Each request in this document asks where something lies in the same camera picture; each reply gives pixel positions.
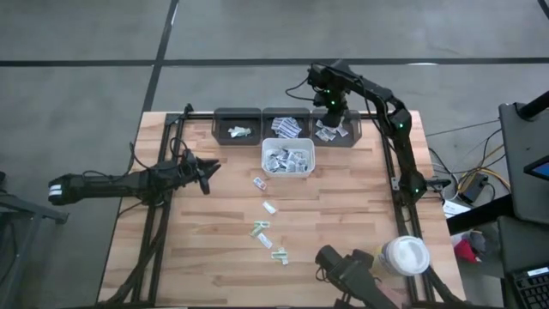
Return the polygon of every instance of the transparent bin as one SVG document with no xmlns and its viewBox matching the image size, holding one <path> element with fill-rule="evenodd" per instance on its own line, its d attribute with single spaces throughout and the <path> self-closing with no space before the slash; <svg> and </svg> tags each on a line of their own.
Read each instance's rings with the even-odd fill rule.
<svg viewBox="0 0 549 309">
<path fill-rule="evenodd" d="M 304 173 L 272 173 L 265 167 L 270 149 L 284 148 L 287 150 L 300 150 L 305 152 L 309 162 L 309 168 Z M 261 147 L 261 167 L 269 177 L 307 178 L 315 170 L 315 144 L 310 138 L 266 138 Z"/>
</svg>

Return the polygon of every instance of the wooden tabletop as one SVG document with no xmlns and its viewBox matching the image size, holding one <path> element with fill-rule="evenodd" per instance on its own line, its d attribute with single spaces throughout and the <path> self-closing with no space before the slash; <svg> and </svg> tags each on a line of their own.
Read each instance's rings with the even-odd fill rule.
<svg viewBox="0 0 549 309">
<path fill-rule="evenodd" d="M 411 113 L 415 160 L 429 178 L 425 133 L 419 113 Z M 136 155 L 146 165 L 157 161 L 165 116 L 143 114 Z M 341 255 L 355 248 L 373 252 L 398 237 L 381 137 L 371 121 L 362 121 L 363 136 L 352 148 L 317 147 L 317 166 L 308 179 L 268 179 L 261 146 L 221 147 L 210 128 L 211 120 L 185 122 L 183 138 L 193 153 L 217 158 L 222 166 L 210 179 L 210 195 L 195 184 L 174 194 L 157 306 L 332 306 L 341 292 L 315 279 L 318 250 L 332 245 Z M 266 191 L 253 185 L 255 177 L 264 179 Z M 263 201 L 279 211 L 270 215 Z M 136 202 L 125 198 L 121 209 Z M 464 299 L 441 203 L 422 199 L 417 209 L 431 264 Z M 146 213 L 140 206 L 118 219 L 100 300 L 112 296 L 136 265 Z M 274 244 L 270 250 L 249 235 L 256 220 L 271 222 L 264 231 Z M 288 252 L 287 266 L 270 257 L 281 246 Z M 384 283 L 406 293 L 402 278 Z M 143 298 L 147 292 L 146 279 Z"/>
</svg>

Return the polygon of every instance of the black bin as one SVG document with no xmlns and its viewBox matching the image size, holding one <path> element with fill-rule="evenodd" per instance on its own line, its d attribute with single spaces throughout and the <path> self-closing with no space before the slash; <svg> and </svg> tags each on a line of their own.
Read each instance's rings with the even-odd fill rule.
<svg viewBox="0 0 549 309">
<path fill-rule="evenodd" d="M 235 126 L 250 128 L 248 136 L 231 137 Z M 261 141 L 261 110 L 259 108 L 222 107 L 214 111 L 212 136 L 219 145 L 257 145 Z"/>
<path fill-rule="evenodd" d="M 311 138 L 311 111 L 307 108 L 295 107 L 268 107 L 263 109 L 263 138 L 278 137 L 271 124 L 275 118 L 291 117 L 298 122 L 301 132 L 298 138 Z"/>
<path fill-rule="evenodd" d="M 348 110 L 343 113 L 343 121 L 341 126 L 349 134 L 344 137 L 341 137 L 339 133 L 335 133 L 336 137 L 333 141 L 323 141 L 316 135 L 317 131 L 321 128 L 316 126 L 317 120 L 324 117 L 326 114 L 326 109 L 315 109 L 311 114 L 311 139 L 316 146 L 320 147 L 352 147 L 361 137 L 362 137 L 362 126 L 360 124 L 360 113 L 354 110 Z"/>
</svg>

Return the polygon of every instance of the black robotic arm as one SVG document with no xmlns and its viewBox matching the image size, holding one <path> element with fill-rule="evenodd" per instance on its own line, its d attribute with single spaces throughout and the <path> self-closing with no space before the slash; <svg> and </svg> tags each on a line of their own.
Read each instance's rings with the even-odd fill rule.
<svg viewBox="0 0 549 309">
<path fill-rule="evenodd" d="M 352 72 L 342 60 L 331 65 L 313 64 L 309 69 L 307 82 L 317 92 L 313 104 L 328 108 L 328 113 L 322 119 L 327 126 L 339 125 L 344 111 L 348 109 L 346 95 L 351 91 L 365 98 L 368 111 L 370 107 L 367 101 L 375 105 L 379 126 L 375 122 L 374 124 L 382 136 L 392 140 L 392 148 L 401 169 L 398 202 L 403 206 L 416 203 L 427 191 L 427 184 L 417 170 L 413 158 L 409 137 L 412 116 L 404 103 L 391 90 Z M 392 112 L 389 112 L 389 105 L 394 107 Z"/>
<path fill-rule="evenodd" d="M 220 168 L 218 160 L 202 160 L 186 148 L 181 161 L 162 161 L 140 172 L 121 176 L 65 174 L 49 183 L 53 205 L 76 203 L 92 197 L 137 197 L 148 206 L 163 203 L 164 192 L 198 182 L 209 194 L 208 179 Z"/>
</svg>

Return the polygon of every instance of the concrete floor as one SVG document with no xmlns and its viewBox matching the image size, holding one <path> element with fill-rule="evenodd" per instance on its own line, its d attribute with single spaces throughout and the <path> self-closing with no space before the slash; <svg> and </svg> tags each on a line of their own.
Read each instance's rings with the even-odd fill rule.
<svg viewBox="0 0 549 309">
<path fill-rule="evenodd" d="M 154 59 L 169 3 L 4 0 L 0 60 Z M 533 0 L 181 0 L 166 58 L 548 57 L 548 28 Z M 496 119 L 502 103 L 530 101 L 547 90 L 549 64 L 353 69 L 420 110 L 425 132 L 433 133 Z M 0 68 L 0 170 L 9 175 L 8 190 L 48 204 L 46 184 L 61 174 L 122 173 L 151 70 Z M 152 109 L 307 106 L 283 92 L 305 75 L 299 66 L 164 68 Z M 358 96 L 350 101 L 364 108 Z M 468 169 L 482 149 L 463 155 L 497 128 L 489 124 L 428 142 L 454 170 Z M 500 143 L 497 137 L 490 148 Z M 506 175 L 503 161 L 494 169 Z M 65 210 L 65 226 L 46 221 L 41 228 L 21 308 L 95 301 L 118 200 L 87 200 Z M 461 269 L 469 300 L 501 305 L 497 279 L 470 265 Z"/>
</svg>

